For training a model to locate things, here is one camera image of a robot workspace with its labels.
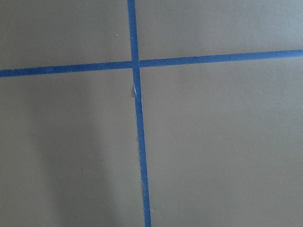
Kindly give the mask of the blue lower horizontal tape line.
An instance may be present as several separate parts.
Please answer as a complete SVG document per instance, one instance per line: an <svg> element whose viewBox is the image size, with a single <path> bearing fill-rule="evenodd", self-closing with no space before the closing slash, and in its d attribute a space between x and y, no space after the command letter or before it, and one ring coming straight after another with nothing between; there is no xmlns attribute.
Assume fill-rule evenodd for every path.
<svg viewBox="0 0 303 227"><path fill-rule="evenodd" d="M295 58L302 56L303 56L302 50L251 52L251 53L219 54L219 55L207 55L207 56L195 56L195 57L140 60L139 66L143 68L147 68L147 67L162 67L162 66L213 63L213 62ZM116 62L102 62L102 63L76 64L76 65L7 69L7 70L1 70L0 76L2 78L5 78L5 77L17 77L17 76L74 73L74 72L87 72L87 71L100 71L100 70L118 70L118 69L131 69L131 68L132 68L131 61L116 61Z"/></svg>

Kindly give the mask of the blue centre vertical tape line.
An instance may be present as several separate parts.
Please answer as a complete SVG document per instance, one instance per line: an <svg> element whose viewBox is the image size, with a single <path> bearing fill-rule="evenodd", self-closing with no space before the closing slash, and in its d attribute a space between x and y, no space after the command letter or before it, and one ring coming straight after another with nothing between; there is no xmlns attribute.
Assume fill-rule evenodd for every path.
<svg viewBox="0 0 303 227"><path fill-rule="evenodd" d="M140 64L139 64L139 49L138 49L138 37L137 37L135 1L129 0L127 2L127 7L128 7L128 19L129 19L129 32L130 32L132 71L133 71L137 137L138 137L138 148L139 148L139 161L140 161L141 182L142 182L142 189L143 189L144 225L146 227L150 227L152 225L152 221L151 221L151 211L150 211L148 171L147 171L147 160L146 160L144 124L143 124L141 75L140 75Z"/></svg>

